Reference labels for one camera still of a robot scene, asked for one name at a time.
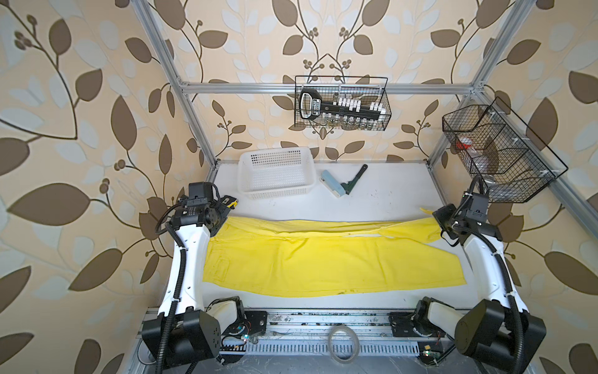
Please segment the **white plastic basket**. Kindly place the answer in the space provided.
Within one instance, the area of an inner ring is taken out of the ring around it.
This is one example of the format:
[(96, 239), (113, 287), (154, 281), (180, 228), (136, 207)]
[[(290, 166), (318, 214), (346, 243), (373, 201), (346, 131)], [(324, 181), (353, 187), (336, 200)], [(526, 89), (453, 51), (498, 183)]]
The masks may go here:
[(238, 162), (238, 191), (249, 199), (305, 195), (316, 182), (315, 164), (306, 147), (247, 152)]

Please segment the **yellow trousers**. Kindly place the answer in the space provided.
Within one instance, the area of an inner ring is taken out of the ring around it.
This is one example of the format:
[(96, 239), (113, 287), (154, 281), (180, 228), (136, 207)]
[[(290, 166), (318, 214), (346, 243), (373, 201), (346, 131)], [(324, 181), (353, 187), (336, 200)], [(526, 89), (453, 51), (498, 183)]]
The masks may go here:
[(203, 280), (282, 298), (465, 285), (457, 255), (433, 247), (433, 218), (392, 222), (232, 217), (210, 240)]

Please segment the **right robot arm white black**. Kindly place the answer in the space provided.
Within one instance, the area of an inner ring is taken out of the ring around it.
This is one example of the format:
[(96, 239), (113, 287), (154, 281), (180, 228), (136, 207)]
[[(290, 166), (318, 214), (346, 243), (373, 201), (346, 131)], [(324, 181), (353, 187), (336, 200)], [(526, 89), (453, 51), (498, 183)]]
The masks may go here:
[(490, 189), (475, 175), (459, 205), (433, 213), (450, 246), (462, 246), (475, 277), (479, 302), (464, 313), (437, 299), (424, 297), (412, 313), (389, 313), (395, 338), (447, 338), (443, 352), (426, 348), (420, 360), (439, 364), (453, 351), (507, 373), (523, 373), (546, 336), (542, 319), (532, 316), (520, 298), (507, 266), (502, 236), (487, 221)]

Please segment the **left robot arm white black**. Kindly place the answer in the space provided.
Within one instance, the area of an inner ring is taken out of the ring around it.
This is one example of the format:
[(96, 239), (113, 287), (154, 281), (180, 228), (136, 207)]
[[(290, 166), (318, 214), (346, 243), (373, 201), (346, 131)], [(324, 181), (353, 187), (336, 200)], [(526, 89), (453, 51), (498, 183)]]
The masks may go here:
[(156, 373), (179, 366), (192, 372), (199, 362), (212, 358), (225, 365), (222, 350), (255, 344), (266, 333), (266, 312), (246, 312), (238, 296), (203, 301), (210, 240), (237, 203), (233, 196), (221, 196), (212, 182), (196, 182), (157, 220), (154, 231), (171, 236), (174, 256), (157, 317), (144, 322), (141, 330)]

